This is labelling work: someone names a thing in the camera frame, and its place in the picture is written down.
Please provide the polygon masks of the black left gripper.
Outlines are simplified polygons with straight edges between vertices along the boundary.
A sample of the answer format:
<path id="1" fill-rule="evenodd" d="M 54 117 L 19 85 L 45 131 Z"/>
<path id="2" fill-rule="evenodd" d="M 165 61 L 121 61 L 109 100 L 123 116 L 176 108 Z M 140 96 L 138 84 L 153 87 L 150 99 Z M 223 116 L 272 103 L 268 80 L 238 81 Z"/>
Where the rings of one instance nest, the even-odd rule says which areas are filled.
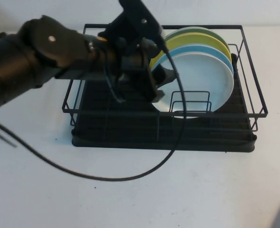
<path id="1" fill-rule="evenodd" d="M 147 102 L 157 103 L 164 92 L 157 85 L 166 85 L 176 79 L 174 70 L 156 66 L 153 73 L 148 61 L 158 54 L 158 22 L 156 20 L 114 20 L 98 36 L 104 38 L 116 52 L 118 63 L 114 64 L 106 52 L 104 65 L 106 81 L 118 82 L 127 74 L 132 88 Z"/>

